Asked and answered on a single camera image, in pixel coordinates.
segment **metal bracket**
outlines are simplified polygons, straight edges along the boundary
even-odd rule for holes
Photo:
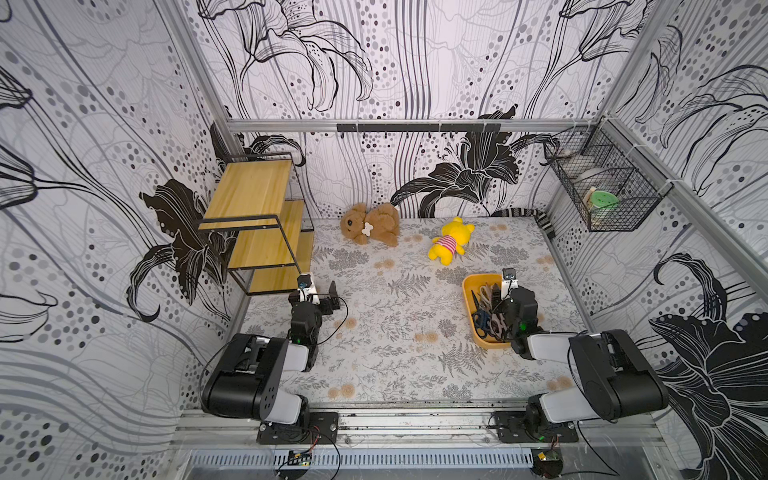
[[[525,412],[500,411],[493,412],[493,421],[496,423],[498,440],[501,443],[521,443],[521,442],[540,442],[549,443],[556,435],[560,443],[578,442],[578,434],[573,423],[562,424],[562,426],[551,427],[548,432],[550,436],[535,439],[525,429]]]
[[[335,443],[339,431],[339,414],[335,412],[310,412],[310,423],[306,429],[298,429],[295,426],[280,423],[261,422],[257,442],[261,445],[310,444],[313,440],[304,442],[303,438],[311,438],[311,435],[307,435],[307,433],[313,432],[315,427],[323,434],[317,440],[318,445]]]

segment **fern pattern mat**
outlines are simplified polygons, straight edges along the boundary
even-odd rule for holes
[[[466,255],[442,266],[427,251],[445,219],[403,220],[396,248],[355,245],[341,236],[338,220],[316,220],[312,274],[321,292],[336,281],[349,318],[320,346],[311,372],[283,374],[283,388],[311,402],[411,402],[525,398],[572,386],[565,364],[472,341],[462,281],[506,266],[536,292],[543,328],[577,332],[584,324],[533,219],[467,221],[477,228]],[[344,314],[342,305],[324,317],[321,340]],[[255,296],[242,331],[285,336],[289,324],[287,295]]]

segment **wire mesh basket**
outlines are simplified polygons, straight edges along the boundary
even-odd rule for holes
[[[637,229],[661,201],[653,184],[599,128],[557,135],[545,156],[591,232]]]

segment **winnie the pooh plush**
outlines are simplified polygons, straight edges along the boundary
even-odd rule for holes
[[[429,249],[430,260],[440,257],[440,263],[450,265],[453,261],[453,254],[464,255],[464,245],[469,243],[469,237],[475,231],[475,226],[471,224],[464,225],[461,217],[454,218],[451,223],[442,228],[442,237],[432,239],[432,248]]]
[[[381,204],[366,213],[365,204],[357,204],[339,222],[341,233],[358,245],[365,245],[369,238],[397,247],[400,235],[400,214],[392,204]]]

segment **brown teddy bear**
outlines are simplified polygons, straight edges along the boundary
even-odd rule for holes
[[[392,204],[382,204],[366,214],[366,205],[357,204],[341,217],[341,233],[358,245],[373,238],[390,247],[397,247],[400,235],[400,215]]]

